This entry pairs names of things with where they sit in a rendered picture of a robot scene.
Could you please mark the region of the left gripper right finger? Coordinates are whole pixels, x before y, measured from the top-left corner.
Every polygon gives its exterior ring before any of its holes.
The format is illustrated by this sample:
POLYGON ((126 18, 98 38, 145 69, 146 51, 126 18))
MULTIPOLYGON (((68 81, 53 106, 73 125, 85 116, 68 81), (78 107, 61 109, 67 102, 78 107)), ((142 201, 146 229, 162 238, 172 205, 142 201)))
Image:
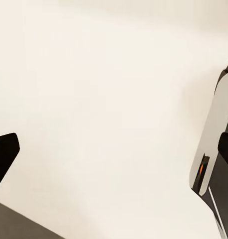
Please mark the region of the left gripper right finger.
POLYGON ((221 133, 219 143, 218 143, 218 151, 228 164, 228 133, 221 133))

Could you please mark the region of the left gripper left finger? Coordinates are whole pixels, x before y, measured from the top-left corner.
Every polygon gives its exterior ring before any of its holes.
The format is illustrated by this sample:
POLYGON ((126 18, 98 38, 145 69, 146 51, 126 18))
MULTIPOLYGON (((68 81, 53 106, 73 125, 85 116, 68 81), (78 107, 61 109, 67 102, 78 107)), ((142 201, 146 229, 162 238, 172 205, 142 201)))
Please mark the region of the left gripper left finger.
POLYGON ((20 151, 15 132, 0 136, 0 182, 20 151))

